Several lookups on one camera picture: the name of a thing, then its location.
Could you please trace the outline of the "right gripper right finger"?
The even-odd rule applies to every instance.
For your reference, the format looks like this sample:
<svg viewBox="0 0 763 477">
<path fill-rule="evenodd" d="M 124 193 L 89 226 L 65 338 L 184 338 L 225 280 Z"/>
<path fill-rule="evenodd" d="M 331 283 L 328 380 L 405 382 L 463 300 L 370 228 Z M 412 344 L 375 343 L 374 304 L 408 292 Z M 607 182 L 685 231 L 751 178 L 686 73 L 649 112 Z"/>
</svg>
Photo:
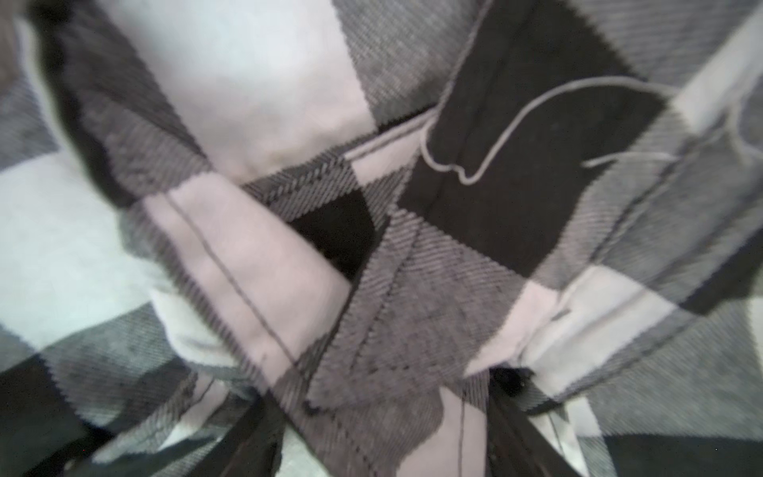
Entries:
<svg viewBox="0 0 763 477">
<path fill-rule="evenodd" d="M 578 477 L 569 463 L 514 402 L 525 387 L 511 369 L 490 371 L 488 401 L 488 470 L 494 477 Z"/>
</svg>

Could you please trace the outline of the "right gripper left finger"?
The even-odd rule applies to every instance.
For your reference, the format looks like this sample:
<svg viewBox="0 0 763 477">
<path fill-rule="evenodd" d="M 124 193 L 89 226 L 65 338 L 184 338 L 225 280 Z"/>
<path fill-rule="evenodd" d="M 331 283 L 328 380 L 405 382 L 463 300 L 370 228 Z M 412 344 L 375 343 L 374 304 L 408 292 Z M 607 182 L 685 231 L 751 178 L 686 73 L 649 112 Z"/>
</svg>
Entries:
<svg viewBox="0 0 763 477">
<path fill-rule="evenodd" d="M 276 475 L 286 427 L 272 396 L 254 403 L 232 429 L 189 473 L 193 477 L 268 477 Z"/>
</svg>

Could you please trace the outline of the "black white plaid shirt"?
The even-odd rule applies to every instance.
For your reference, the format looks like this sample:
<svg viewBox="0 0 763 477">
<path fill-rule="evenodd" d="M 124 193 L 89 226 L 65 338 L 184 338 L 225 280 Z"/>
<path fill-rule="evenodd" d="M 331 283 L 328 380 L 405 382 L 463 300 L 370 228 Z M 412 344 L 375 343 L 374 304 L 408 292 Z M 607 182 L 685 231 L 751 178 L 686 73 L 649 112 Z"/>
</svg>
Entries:
<svg viewBox="0 0 763 477">
<path fill-rule="evenodd" d="M 1 472 L 762 472 L 758 1 L 5 1 Z"/>
</svg>

